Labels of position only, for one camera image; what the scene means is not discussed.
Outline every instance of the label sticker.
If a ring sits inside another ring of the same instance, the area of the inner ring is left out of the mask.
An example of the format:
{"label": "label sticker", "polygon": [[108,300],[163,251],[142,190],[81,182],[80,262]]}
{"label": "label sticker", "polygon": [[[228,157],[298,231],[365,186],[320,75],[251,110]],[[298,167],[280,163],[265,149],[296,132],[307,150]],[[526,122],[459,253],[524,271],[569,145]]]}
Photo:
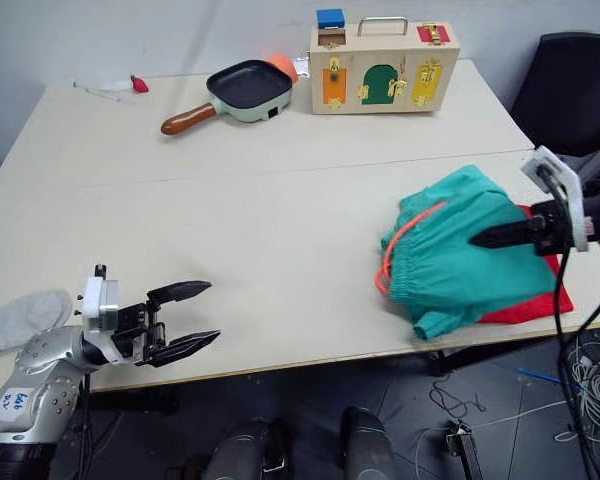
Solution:
{"label": "label sticker", "polygon": [[33,388],[8,388],[0,400],[0,421],[11,422],[27,411]]}

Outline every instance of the strawberry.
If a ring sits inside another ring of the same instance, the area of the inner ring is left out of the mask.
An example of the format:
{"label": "strawberry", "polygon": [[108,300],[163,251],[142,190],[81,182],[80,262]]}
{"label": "strawberry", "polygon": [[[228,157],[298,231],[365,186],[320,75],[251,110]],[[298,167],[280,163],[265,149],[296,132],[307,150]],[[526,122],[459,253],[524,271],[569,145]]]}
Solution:
{"label": "strawberry", "polygon": [[147,93],[149,91],[149,87],[144,83],[144,80],[135,75],[131,75],[131,83],[133,84],[133,89],[138,93]]}

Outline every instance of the grey cloth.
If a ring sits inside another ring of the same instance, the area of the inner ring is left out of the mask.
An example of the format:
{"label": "grey cloth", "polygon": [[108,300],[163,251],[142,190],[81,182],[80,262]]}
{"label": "grey cloth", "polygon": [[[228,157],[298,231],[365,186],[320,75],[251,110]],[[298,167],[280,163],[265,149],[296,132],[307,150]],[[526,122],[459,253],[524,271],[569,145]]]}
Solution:
{"label": "grey cloth", "polygon": [[34,334],[61,327],[71,301],[65,292],[40,292],[20,297],[0,308],[0,350],[24,345]]}

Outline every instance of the orange door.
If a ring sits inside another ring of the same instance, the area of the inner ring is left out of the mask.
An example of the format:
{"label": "orange door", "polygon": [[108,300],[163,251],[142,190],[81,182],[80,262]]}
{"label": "orange door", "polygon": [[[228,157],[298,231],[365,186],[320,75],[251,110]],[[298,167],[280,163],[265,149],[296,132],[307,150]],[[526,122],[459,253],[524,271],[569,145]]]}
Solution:
{"label": "orange door", "polygon": [[325,68],[322,71],[323,101],[326,105],[337,108],[346,101],[347,94],[347,69],[338,69],[337,75]]}

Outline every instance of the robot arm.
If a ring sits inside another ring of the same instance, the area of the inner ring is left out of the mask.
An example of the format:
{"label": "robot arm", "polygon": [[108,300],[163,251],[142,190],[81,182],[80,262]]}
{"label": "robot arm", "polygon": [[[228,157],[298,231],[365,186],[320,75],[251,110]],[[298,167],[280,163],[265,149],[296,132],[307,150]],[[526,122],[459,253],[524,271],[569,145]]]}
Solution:
{"label": "robot arm", "polygon": [[[486,248],[532,243],[538,255],[562,253],[565,245],[579,252],[600,241],[600,194],[585,197],[578,176],[545,147],[538,147],[522,170],[544,192],[559,196],[531,206],[532,217],[522,222],[487,228],[470,242]],[[561,218],[561,205],[568,218]]]}
{"label": "robot arm", "polygon": [[181,282],[153,290],[145,303],[118,310],[117,281],[96,266],[83,298],[83,325],[36,334],[18,353],[0,389],[0,478],[46,479],[55,447],[75,410],[84,375],[102,365],[166,365],[211,343],[219,330],[165,341],[161,304],[209,288]]}

